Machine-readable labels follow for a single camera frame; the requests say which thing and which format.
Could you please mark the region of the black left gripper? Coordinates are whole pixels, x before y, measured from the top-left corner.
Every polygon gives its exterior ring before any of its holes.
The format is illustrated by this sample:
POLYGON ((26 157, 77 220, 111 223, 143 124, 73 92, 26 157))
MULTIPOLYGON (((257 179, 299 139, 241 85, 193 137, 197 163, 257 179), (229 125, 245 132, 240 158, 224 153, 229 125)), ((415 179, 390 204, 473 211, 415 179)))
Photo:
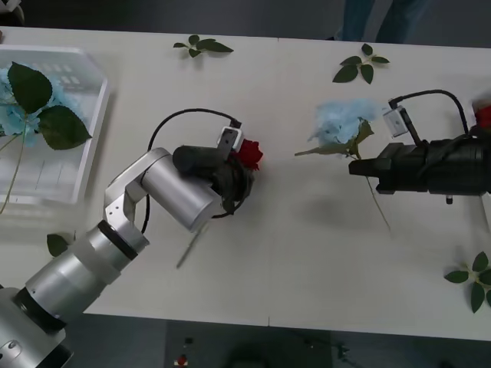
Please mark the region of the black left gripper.
POLYGON ((211 181, 222 199, 222 215, 233 215, 250 195, 254 175, 239 159, 228 159, 212 174, 211 181))

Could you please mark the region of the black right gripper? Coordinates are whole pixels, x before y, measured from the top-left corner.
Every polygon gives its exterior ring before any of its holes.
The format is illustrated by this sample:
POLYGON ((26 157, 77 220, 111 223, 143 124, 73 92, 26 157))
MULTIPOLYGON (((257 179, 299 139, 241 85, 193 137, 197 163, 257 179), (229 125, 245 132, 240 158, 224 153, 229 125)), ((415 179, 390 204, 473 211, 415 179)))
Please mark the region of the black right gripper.
POLYGON ((353 160, 348 171, 354 176, 379 178, 376 190, 380 194, 425 192, 424 179, 418 174, 425 162, 424 148, 390 143, 376 159, 353 160))

